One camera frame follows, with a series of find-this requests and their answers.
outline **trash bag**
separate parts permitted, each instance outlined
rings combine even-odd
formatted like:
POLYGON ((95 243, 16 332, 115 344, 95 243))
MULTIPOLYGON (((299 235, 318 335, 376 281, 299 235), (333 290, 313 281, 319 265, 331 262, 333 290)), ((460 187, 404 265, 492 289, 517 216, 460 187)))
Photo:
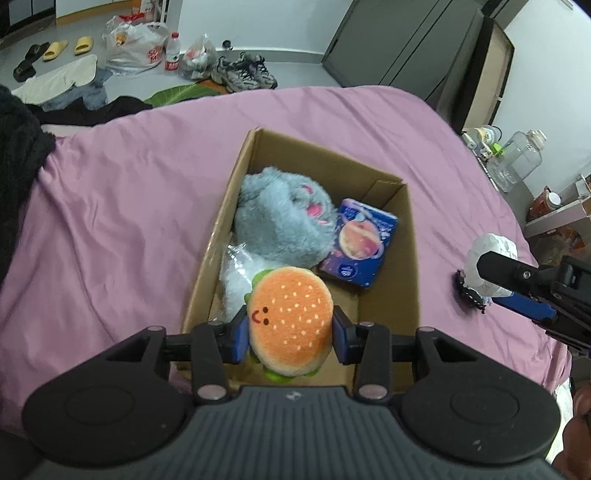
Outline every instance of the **trash bag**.
POLYGON ((217 52, 207 34, 201 35, 183 55, 178 74, 187 80, 208 79, 217 62, 217 52))
POLYGON ((160 22, 116 25, 106 36, 106 68, 117 74, 134 74, 154 68, 162 61, 169 34, 166 25, 160 22))

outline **yellow slipper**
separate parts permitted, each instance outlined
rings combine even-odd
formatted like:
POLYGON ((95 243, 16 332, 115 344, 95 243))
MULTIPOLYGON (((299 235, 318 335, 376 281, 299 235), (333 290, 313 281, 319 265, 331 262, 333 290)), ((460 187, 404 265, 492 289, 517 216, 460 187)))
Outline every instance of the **yellow slipper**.
POLYGON ((92 49, 92 37, 80 37, 74 48, 74 55, 81 55, 92 49))
POLYGON ((50 61, 55 58, 68 46, 68 41, 55 41, 43 54, 43 61, 50 61))

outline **gray plush toy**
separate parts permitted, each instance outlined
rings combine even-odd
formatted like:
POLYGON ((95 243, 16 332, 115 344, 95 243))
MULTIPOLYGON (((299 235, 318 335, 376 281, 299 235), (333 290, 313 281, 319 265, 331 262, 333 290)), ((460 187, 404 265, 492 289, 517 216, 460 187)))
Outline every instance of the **gray plush toy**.
POLYGON ((274 167, 244 177, 234 232, 249 251, 311 268, 330 252, 335 224, 330 197, 310 178, 274 167))

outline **red label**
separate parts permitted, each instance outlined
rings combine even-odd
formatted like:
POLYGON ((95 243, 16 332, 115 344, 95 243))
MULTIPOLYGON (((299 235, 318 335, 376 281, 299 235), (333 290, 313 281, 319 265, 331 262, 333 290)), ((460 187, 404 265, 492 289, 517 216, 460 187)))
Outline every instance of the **red label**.
POLYGON ((150 63, 155 63, 162 59, 162 45, 157 45, 146 55, 150 63))

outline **cardboard box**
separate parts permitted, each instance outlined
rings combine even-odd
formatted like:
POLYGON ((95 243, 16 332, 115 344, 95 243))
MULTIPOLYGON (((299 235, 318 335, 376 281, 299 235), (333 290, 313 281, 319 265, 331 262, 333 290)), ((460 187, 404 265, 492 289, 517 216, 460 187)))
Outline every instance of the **cardboard box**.
MULTIPOLYGON (((220 305, 219 271, 230 238, 242 179, 247 173, 259 173, 268 166, 312 178, 324 187, 336 206, 350 197, 398 216, 396 233, 371 288, 364 290, 337 279, 324 280, 335 305, 339 305, 353 323, 370 320, 387 325, 392 333, 413 335, 420 317, 417 251, 408 187, 394 175, 263 129, 249 132, 230 176, 191 295, 183 333, 207 321, 210 311, 220 305)), ((272 384, 263 376, 262 366, 249 359, 242 365, 228 365, 226 371, 232 388, 243 384, 272 384)), ((354 374, 355 367, 340 365, 332 352, 318 374, 295 378, 290 385, 350 387, 354 374)), ((408 366, 406 369, 396 367, 395 376, 395 387, 399 390, 412 382, 408 366)))

